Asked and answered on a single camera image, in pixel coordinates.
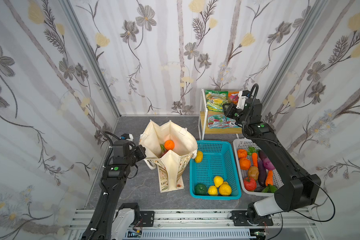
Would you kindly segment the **orange snack bag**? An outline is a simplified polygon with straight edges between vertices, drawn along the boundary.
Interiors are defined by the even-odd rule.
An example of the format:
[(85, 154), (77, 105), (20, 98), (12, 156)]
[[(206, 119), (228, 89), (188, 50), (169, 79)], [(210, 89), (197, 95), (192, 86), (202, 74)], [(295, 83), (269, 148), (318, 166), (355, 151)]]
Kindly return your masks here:
[(231, 103), (233, 103), (235, 105), (238, 104), (239, 99), (240, 99), (239, 93), (240, 92), (229, 92), (228, 96), (229, 96)]

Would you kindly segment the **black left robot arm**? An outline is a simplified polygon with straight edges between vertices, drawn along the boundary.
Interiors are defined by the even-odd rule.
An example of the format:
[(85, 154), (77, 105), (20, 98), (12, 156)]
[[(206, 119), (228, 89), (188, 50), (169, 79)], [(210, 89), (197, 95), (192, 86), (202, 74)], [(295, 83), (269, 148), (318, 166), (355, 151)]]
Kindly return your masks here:
[(103, 131), (103, 135), (109, 141), (111, 149), (106, 156), (99, 181), (102, 193), (82, 240), (111, 239), (117, 204), (131, 167), (147, 157), (146, 149), (131, 141), (130, 135), (124, 134), (119, 138), (108, 131)]

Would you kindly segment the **green snack bag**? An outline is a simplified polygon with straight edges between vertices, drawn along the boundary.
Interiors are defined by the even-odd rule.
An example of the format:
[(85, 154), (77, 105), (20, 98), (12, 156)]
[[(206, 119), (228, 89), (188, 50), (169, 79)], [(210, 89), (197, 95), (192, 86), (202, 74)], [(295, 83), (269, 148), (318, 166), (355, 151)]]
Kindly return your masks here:
[(223, 112), (223, 104), (229, 102), (229, 92), (228, 91), (212, 91), (205, 90), (205, 97), (207, 103), (207, 109), (213, 112)]

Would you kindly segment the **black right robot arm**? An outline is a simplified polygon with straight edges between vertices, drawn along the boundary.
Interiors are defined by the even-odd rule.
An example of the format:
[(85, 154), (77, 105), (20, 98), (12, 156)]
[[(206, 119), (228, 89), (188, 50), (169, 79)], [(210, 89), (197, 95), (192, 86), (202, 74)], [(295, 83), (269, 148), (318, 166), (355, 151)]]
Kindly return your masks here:
[(223, 105), (225, 116), (234, 119), (244, 137), (265, 152), (283, 182), (271, 197), (248, 205), (246, 220), (252, 225), (262, 223), (272, 214), (313, 205), (321, 185), (318, 175), (311, 175), (301, 167), (281, 145), (272, 127), (262, 121), (258, 90), (258, 84), (254, 84), (251, 90), (244, 91), (246, 100), (241, 108), (234, 104)]

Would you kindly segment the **orange fruit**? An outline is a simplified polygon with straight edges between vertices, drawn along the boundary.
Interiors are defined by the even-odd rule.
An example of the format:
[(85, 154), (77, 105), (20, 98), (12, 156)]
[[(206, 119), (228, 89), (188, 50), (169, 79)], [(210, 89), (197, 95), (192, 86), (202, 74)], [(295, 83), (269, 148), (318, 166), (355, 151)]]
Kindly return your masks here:
[(166, 151), (173, 150), (175, 148), (175, 142), (172, 140), (165, 141), (164, 148)]

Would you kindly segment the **purple onion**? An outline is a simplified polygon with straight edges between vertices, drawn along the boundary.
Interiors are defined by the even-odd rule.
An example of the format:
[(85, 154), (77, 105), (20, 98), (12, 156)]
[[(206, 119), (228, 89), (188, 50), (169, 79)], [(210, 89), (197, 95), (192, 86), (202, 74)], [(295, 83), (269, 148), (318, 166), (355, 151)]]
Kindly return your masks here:
[(273, 171), (276, 169), (273, 163), (268, 158), (263, 160), (263, 166), (269, 171)]

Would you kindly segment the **pink dragon fruit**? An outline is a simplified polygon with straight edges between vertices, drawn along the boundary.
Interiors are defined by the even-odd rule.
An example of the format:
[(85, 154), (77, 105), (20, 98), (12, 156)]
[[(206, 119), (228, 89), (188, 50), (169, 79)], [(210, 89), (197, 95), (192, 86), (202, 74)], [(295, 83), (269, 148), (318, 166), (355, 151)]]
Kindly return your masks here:
[(164, 145), (160, 145), (160, 146), (161, 146), (161, 151), (162, 151), (160, 158), (162, 158), (168, 152), (168, 150), (165, 148)]

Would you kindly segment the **cream floral grocery tote bag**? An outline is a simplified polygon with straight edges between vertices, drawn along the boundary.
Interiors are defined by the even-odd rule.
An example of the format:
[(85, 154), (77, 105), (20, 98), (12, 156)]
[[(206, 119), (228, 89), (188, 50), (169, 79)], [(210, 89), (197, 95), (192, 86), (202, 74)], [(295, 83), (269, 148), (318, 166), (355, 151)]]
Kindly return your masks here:
[[(174, 141), (175, 148), (160, 158), (160, 145), (164, 145), (167, 140)], [(182, 190), (185, 187), (182, 175), (198, 151), (195, 137), (186, 128), (172, 121), (161, 126), (150, 121), (140, 135), (139, 144), (146, 149), (147, 166), (151, 170), (158, 170), (160, 192)]]

